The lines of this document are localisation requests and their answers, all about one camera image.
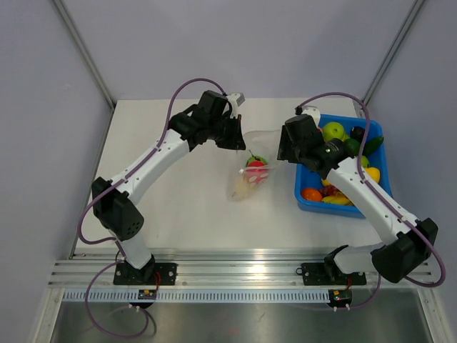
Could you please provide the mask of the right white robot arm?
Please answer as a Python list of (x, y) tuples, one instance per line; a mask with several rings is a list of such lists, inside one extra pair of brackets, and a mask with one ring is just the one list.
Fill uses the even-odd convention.
[(376, 230), (380, 244), (342, 246), (324, 259), (324, 274), (333, 283), (354, 272), (378, 272), (391, 283), (405, 279), (433, 251), (438, 226), (420, 220), (399, 205), (361, 167), (339, 139), (324, 141), (313, 117), (288, 119), (281, 128), (278, 159), (301, 164), (342, 191)]

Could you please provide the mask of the green watermelon toy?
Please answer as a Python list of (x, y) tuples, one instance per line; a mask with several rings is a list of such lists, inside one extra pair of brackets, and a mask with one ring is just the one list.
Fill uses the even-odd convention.
[(252, 151), (249, 151), (249, 153), (251, 155), (246, 161), (246, 168), (268, 165), (268, 162), (263, 157), (253, 154)]

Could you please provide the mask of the pale yellow pear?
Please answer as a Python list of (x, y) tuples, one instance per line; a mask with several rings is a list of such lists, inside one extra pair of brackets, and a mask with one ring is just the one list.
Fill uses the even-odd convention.
[(228, 183), (228, 199), (233, 202), (242, 201), (250, 197), (256, 188), (255, 182), (250, 182), (243, 174), (239, 174)]

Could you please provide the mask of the red apple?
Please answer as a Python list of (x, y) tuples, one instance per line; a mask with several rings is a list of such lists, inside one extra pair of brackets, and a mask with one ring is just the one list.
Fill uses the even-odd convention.
[(249, 184), (261, 184), (268, 179), (268, 165), (255, 166), (245, 169), (245, 179)]

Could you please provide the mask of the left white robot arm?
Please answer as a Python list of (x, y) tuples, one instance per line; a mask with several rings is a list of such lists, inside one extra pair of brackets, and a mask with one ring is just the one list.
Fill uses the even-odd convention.
[(244, 101), (242, 93), (205, 91), (198, 103), (169, 118), (164, 137), (133, 164), (110, 180), (99, 177), (93, 182), (94, 216), (124, 253), (116, 265), (115, 285), (158, 284), (175, 271), (175, 264), (156, 263), (146, 246), (140, 233), (145, 219), (137, 205), (170, 166), (198, 145), (211, 140), (220, 149), (244, 150), (239, 113)]

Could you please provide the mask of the clear zip top bag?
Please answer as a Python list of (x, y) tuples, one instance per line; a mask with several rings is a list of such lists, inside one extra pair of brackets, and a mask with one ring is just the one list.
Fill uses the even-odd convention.
[(227, 198), (242, 202), (264, 188), (279, 165), (280, 131), (248, 131), (243, 135), (245, 150), (236, 152), (228, 176)]

